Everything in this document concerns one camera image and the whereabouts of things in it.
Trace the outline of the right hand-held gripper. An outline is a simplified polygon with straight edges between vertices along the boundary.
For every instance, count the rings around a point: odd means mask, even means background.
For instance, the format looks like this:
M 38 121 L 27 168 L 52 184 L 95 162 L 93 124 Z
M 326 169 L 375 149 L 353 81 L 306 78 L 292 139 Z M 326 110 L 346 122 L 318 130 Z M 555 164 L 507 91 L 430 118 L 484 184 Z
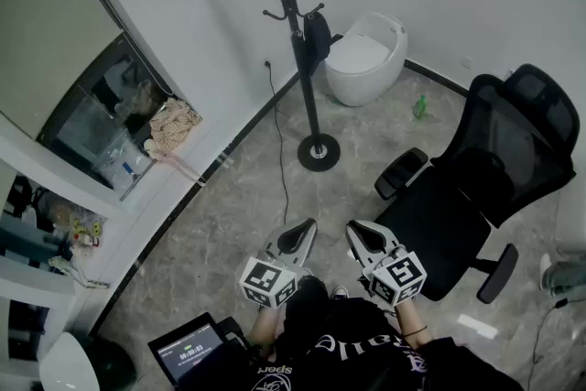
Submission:
M 398 247 L 389 228 L 371 221 L 350 220 L 346 238 L 362 266 L 370 293 L 390 306 L 398 306 L 420 292 L 427 272 L 414 252 Z

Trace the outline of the black metal coat rack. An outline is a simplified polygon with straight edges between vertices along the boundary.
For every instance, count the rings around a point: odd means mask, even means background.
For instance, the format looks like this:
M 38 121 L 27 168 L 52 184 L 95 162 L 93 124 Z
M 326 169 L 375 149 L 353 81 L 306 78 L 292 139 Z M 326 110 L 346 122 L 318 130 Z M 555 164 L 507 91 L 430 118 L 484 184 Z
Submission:
M 306 46 L 306 37 L 298 21 L 311 20 L 324 8 L 324 4 L 316 5 L 312 10 L 303 13 L 298 8 L 297 0 L 280 0 L 283 9 L 281 16 L 267 10 L 263 15 L 276 21 L 287 21 L 290 29 L 290 41 L 298 68 L 298 78 L 303 91 L 304 103 L 309 119 L 310 135 L 305 137 L 298 146 L 298 161 L 302 167 L 311 172 L 324 172 L 333 168 L 339 161 L 341 149 L 338 141 L 320 131 L 317 107 L 312 86 L 311 73 L 318 62 L 310 60 Z

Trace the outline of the black cap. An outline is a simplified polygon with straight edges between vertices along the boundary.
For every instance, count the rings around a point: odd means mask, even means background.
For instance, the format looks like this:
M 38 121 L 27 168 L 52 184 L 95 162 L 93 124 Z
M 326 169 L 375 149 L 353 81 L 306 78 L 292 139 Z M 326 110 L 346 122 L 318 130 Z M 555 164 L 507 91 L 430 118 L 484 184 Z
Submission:
M 325 17 L 320 12 L 309 14 L 304 19 L 304 42 L 308 75 L 312 76 L 331 51 L 331 32 Z

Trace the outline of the person's left forearm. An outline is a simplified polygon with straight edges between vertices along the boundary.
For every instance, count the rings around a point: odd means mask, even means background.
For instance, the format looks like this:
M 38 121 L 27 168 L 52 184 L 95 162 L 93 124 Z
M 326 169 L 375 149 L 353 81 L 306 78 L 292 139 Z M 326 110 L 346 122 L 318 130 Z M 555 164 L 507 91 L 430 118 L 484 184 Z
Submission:
M 271 345 L 284 331 L 286 309 L 261 307 L 257 313 L 254 325 L 248 334 L 250 343 L 257 345 Z

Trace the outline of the person's right forearm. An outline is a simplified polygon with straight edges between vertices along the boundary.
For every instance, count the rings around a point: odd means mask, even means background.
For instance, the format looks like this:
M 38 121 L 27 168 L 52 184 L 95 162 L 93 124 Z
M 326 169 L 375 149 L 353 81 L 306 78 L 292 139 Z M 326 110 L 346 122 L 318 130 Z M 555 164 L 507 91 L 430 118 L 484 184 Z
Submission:
M 415 304 L 411 299 L 406 299 L 405 301 L 395 306 L 395 312 L 402 336 L 403 334 L 417 331 L 420 328 L 426 326 L 424 321 L 419 317 L 415 308 Z M 419 347 L 433 340 L 428 329 L 424 330 L 418 335 L 413 335 L 404 339 L 407 340 L 407 343 L 413 349 L 418 349 Z

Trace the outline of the black mesh office chair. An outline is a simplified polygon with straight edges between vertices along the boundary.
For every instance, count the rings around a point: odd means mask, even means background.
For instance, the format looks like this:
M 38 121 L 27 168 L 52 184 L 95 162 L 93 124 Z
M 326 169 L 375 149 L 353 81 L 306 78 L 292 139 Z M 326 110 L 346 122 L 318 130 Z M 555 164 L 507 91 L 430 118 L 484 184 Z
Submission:
M 426 270 L 422 294 L 443 299 L 469 268 L 486 279 L 477 297 L 492 302 L 512 275 L 518 252 L 479 256 L 490 232 L 575 176 L 571 154 L 580 118 L 569 96 L 544 71 L 524 64 L 507 79 L 471 84 L 446 150 L 412 148 L 375 183 L 388 201 L 377 222 L 414 252 Z

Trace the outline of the person's black printed clothing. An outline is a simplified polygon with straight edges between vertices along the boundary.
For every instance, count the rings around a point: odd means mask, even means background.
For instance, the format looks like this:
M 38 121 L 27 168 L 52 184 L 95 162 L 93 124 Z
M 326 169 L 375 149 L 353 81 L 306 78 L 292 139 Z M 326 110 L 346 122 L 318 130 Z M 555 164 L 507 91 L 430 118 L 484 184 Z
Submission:
M 451 337 L 413 349 L 386 310 L 331 299 L 316 277 L 303 277 L 283 307 L 284 331 L 271 345 L 255 344 L 262 363 L 246 391 L 524 391 Z

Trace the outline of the white paper sheet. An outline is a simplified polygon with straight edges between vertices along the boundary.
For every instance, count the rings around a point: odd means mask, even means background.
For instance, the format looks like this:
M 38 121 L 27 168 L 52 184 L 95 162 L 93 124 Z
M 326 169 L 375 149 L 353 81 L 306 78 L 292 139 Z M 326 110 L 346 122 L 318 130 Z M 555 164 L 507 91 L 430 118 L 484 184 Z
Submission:
M 493 340 L 498 334 L 498 330 L 495 327 L 482 321 L 476 320 L 475 318 L 468 316 L 466 314 L 461 314 L 459 316 L 458 323 L 466 328 L 475 331 L 478 335 L 489 340 Z

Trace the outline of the black tablet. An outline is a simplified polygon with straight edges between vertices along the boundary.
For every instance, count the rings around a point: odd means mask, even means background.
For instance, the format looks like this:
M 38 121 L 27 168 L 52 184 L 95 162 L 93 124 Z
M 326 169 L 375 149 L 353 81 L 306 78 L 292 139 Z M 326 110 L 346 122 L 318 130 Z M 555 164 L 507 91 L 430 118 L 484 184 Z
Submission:
M 179 380 L 212 351 L 226 342 L 225 334 L 209 312 L 148 343 L 169 382 Z

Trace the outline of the pale pink doll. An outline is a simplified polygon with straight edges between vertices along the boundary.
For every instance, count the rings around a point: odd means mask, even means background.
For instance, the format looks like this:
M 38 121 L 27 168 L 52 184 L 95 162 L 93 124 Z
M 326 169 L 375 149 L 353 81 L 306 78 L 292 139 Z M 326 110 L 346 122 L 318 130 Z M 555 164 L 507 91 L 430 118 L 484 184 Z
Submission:
M 173 167 L 200 187 L 203 188 L 206 186 L 206 180 L 200 173 L 192 168 L 185 160 L 175 155 L 172 151 L 159 148 L 153 139 L 147 139 L 144 142 L 144 149 L 152 159 Z

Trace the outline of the silver metal bar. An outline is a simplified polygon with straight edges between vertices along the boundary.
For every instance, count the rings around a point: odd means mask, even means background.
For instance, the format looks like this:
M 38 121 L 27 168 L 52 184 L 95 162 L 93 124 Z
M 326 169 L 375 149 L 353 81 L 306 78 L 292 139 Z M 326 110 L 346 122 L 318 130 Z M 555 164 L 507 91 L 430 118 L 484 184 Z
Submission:
M 157 163 L 157 161 L 155 159 L 152 159 L 150 161 L 150 163 L 146 166 L 146 168 L 140 174 L 136 174 L 137 175 L 136 179 L 133 180 L 132 183 L 130 184 L 130 186 L 125 190 L 123 195 L 120 197 L 120 201 L 123 201 L 130 194 L 130 192 L 136 187 L 136 185 L 141 181 L 141 179 L 148 173 L 148 171 L 156 163 Z

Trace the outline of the clear plastic bag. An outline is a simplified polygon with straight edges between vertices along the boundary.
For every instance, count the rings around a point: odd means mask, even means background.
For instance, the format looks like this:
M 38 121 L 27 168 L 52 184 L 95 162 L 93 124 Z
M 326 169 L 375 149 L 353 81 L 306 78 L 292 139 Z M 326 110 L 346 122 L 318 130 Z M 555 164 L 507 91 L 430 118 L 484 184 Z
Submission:
M 140 174 L 151 160 L 128 135 L 121 135 L 103 151 L 94 168 L 121 197 L 133 181 L 122 164 L 126 162 Z

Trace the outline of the yellow smiley plush toy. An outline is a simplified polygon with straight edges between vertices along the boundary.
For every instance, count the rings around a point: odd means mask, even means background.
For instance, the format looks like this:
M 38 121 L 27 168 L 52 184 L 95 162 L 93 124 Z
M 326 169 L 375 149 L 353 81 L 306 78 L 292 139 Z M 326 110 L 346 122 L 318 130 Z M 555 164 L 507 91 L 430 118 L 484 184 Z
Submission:
M 70 223 L 70 239 L 73 243 L 89 247 L 99 247 L 103 234 L 101 218 L 73 218 Z

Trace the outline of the dark round bin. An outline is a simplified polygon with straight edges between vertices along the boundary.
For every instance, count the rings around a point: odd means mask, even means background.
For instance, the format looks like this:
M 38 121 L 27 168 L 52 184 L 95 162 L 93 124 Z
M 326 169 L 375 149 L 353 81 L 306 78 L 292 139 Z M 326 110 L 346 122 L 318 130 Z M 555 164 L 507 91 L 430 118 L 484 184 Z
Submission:
M 128 353 L 117 343 L 95 338 L 85 352 L 96 374 L 100 391 L 131 391 L 136 368 Z

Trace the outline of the black tablet mount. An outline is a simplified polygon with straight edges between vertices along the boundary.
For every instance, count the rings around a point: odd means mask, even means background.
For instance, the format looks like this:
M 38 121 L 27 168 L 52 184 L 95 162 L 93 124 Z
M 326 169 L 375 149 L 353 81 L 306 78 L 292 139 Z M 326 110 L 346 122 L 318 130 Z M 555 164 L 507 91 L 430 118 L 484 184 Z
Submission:
M 244 336 L 241 326 L 233 317 L 227 317 L 217 323 L 219 335 L 225 342 L 238 343 L 245 350 L 251 348 L 250 342 Z

